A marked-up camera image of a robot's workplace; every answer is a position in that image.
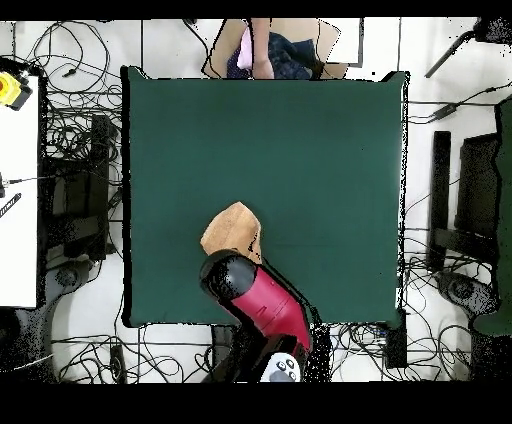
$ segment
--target pink object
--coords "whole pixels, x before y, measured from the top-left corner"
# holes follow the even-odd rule
[[[249,27],[245,28],[240,41],[240,54],[238,55],[238,62],[236,64],[240,69],[252,68],[252,39]]]

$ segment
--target tripod leg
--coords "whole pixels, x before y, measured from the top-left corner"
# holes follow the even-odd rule
[[[475,37],[474,31],[467,31],[464,34],[462,34],[455,42],[450,46],[450,48],[446,51],[446,53],[441,56],[441,59],[439,59],[432,68],[426,73],[425,78],[430,78],[434,73],[441,67],[441,65],[448,60],[448,58],[455,54],[457,49],[462,45],[462,43],[465,43],[466,41],[471,40]]]

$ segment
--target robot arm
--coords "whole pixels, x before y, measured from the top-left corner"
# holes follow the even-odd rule
[[[241,323],[228,358],[206,381],[300,381],[312,350],[306,311],[283,282],[233,250],[210,255],[201,287]]]

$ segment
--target green table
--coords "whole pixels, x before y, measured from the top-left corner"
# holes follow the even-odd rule
[[[512,98],[495,107],[500,147],[496,158],[500,176],[496,237],[499,258],[493,270],[500,307],[490,315],[475,319],[477,331],[490,336],[512,336]]]
[[[396,318],[404,73],[150,80],[122,68],[122,79],[125,324],[233,323],[198,274],[203,231],[236,201],[324,321]]]

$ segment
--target cardboard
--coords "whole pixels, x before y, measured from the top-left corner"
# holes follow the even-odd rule
[[[211,78],[227,76],[227,62],[240,46],[246,24],[239,19],[226,19],[203,65],[203,73]],[[326,63],[338,41],[339,30],[316,18],[273,18],[270,31],[281,34],[292,43],[312,39],[318,58],[325,63],[322,79],[344,78],[348,66],[344,63]]]
[[[207,255],[217,250],[236,249],[253,262],[261,263],[261,224],[242,202],[236,202],[213,218],[201,237]]]

